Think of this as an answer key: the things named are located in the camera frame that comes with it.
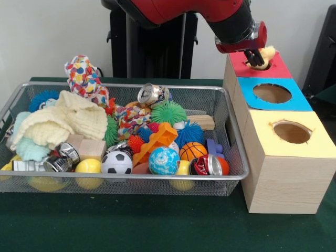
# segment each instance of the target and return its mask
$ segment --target red spiky ball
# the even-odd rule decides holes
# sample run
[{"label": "red spiky ball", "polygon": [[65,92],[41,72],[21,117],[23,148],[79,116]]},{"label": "red spiky ball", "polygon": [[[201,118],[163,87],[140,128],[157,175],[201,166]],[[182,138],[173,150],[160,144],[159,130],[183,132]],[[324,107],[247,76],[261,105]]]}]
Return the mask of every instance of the red spiky ball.
[{"label": "red spiky ball", "polygon": [[153,133],[157,133],[159,131],[159,125],[157,122],[151,122],[148,124],[148,128],[153,131]]},{"label": "red spiky ball", "polygon": [[133,154],[139,153],[143,144],[143,140],[138,135],[131,135],[128,139],[128,145],[131,147]]}]

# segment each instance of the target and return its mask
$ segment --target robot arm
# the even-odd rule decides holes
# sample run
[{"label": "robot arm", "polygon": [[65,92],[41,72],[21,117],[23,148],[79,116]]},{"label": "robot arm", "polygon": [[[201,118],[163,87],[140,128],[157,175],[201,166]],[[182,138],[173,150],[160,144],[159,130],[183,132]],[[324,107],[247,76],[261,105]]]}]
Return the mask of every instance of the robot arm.
[{"label": "robot arm", "polygon": [[117,0],[124,11],[144,28],[156,28],[184,12],[199,12],[214,31],[222,53],[244,51],[252,65],[263,65],[259,48],[265,47],[264,22],[255,23],[250,0]]}]

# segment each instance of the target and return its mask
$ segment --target purple toy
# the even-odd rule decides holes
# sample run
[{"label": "purple toy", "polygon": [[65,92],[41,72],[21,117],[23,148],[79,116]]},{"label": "purple toy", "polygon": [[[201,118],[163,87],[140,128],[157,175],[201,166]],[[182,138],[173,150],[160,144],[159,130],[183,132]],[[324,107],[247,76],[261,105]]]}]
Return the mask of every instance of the purple toy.
[{"label": "purple toy", "polygon": [[209,154],[225,159],[223,154],[223,146],[221,144],[217,144],[213,139],[206,139],[206,145]]}]

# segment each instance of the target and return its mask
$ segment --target white ball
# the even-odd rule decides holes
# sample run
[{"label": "white ball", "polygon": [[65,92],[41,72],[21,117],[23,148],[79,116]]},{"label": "white ball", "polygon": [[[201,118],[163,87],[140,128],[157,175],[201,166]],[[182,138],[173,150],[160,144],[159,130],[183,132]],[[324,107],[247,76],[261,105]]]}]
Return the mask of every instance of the white ball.
[{"label": "white ball", "polygon": [[185,128],[186,123],[187,122],[185,122],[185,121],[176,122],[176,123],[174,123],[173,128],[176,129],[176,130],[183,130]]},{"label": "white ball", "polygon": [[175,143],[174,141],[168,146],[168,148],[173,149],[174,151],[176,151],[178,154],[180,152],[180,148],[177,145],[177,143]]},{"label": "white ball", "polygon": [[122,151],[112,151],[101,161],[101,173],[130,174],[133,169],[131,158]]}]

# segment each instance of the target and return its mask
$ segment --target blue square paper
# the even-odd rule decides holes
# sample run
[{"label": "blue square paper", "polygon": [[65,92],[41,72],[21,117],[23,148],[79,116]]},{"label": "blue square paper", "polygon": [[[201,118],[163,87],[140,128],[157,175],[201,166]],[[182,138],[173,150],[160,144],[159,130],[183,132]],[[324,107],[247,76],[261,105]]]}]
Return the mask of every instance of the blue square paper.
[{"label": "blue square paper", "polygon": [[[238,81],[244,98],[251,108],[260,110],[312,111],[308,101],[293,79],[240,77]],[[254,94],[254,88],[263,84],[277,85],[287,89],[291,93],[291,99],[284,103],[271,103],[262,100]]]}]

